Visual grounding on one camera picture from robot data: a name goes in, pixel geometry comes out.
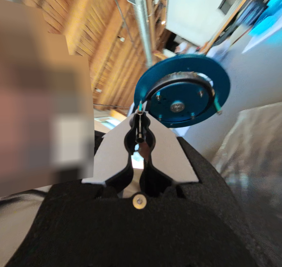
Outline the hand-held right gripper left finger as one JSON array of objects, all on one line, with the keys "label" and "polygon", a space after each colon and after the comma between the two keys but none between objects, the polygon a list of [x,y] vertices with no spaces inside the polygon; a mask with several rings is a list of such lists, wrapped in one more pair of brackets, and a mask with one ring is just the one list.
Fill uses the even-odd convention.
[{"label": "hand-held right gripper left finger", "polygon": [[127,187],[133,179],[131,156],[136,146],[136,119],[131,114],[104,135],[95,155],[93,177],[82,184]]}]

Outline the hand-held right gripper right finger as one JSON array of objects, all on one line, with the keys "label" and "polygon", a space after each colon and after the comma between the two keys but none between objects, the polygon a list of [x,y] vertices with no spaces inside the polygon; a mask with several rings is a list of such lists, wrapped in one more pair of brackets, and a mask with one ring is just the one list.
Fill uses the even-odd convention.
[{"label": "hand-held right gripper right finger", "polygon": [[142,128],[147,144],[147,158],[141,180],[153,184],[199,183],[178,137],[150,114],[142,114]]}]

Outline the small black socket wrench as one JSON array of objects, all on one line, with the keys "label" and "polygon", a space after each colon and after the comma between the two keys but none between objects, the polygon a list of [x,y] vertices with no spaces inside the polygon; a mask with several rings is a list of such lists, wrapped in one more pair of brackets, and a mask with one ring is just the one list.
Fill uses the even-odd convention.
[{"label": "small black socket wrench", "polygon": [[136,116],[138,121],[137,129],[136,129],[136,143],[139,145],[138,153],[144,159],[144,162],[148,163],[151,150],[146,142],[146,136],[143,128],[143,118],[144,118],[143,114],[144,112],[140,109],[136,111]]}]

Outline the blue round turntable assembly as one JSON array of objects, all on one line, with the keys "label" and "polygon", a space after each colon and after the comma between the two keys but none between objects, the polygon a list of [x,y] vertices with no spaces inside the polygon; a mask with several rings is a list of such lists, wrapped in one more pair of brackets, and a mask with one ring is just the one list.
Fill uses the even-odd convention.
[{"label": "blue round turntable assembly", "polygon": [[135,87],[134,110],[145,111],[167,128],[199,124],[221,114],[231,89],[217,61],[199,54],[177,55],[150,67]]}]

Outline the clear plastic bag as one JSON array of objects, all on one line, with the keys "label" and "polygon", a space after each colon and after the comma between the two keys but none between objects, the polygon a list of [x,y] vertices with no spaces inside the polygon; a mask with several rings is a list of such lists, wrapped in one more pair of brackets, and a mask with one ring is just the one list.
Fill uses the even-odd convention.
[{"label": "clear plastic bag", "polygon": [[262,251],[273,266],[281,266],[281,103],[241,111],[212,164],[234,193]]}]

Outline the silver ventilation duct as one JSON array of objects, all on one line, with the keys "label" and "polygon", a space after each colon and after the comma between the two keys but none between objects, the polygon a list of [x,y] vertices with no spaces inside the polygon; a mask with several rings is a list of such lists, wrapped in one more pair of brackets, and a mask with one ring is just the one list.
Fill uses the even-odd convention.
[{"label": "silver ventilation duct", "polygon": [[146,0],[135,0],[134,11],[143,44],[144,54],[146,56],[146,66],[147,68],[150,68],[153,65],[153,58]]}]

